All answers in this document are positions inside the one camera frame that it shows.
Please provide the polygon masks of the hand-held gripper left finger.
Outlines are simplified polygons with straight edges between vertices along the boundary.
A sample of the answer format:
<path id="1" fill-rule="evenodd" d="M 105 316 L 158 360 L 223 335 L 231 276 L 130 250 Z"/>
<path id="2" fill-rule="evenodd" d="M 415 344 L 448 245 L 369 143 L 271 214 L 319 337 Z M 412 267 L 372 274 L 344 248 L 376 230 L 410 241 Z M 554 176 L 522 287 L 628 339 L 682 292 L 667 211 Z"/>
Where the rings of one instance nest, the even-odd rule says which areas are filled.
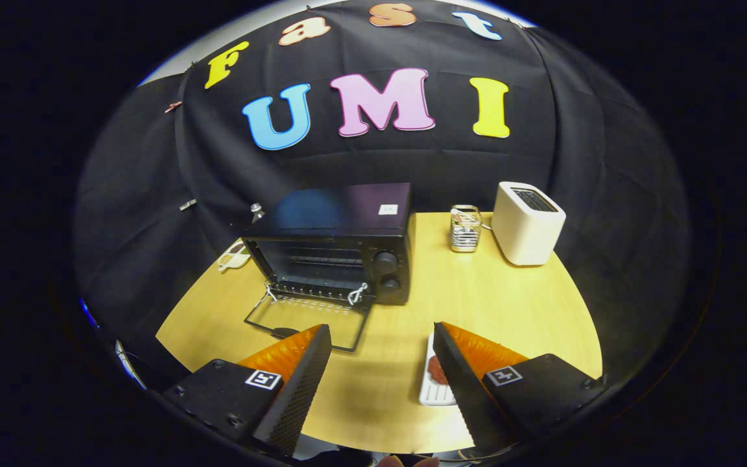
<path id="1" fill-rule="evenodd" d="M 208 361 L 165 389 L 163 402 L 226 443 L 290 457 L 332 349 L 329 326 L 311 326 L 238 363 Z"/>

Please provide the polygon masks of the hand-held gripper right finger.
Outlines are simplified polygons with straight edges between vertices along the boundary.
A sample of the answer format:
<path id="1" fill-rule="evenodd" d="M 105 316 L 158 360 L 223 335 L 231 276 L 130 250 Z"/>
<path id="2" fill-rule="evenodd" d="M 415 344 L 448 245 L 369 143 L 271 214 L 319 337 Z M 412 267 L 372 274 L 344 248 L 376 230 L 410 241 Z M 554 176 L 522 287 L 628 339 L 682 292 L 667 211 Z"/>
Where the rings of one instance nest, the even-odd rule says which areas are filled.
<path id="1" fill-rule="evenodd" d="M 447 322 L 434 323 L 433 349 L 479 449 L 550 437 L 608 389 L 555 354 L 525 357 Z"/>

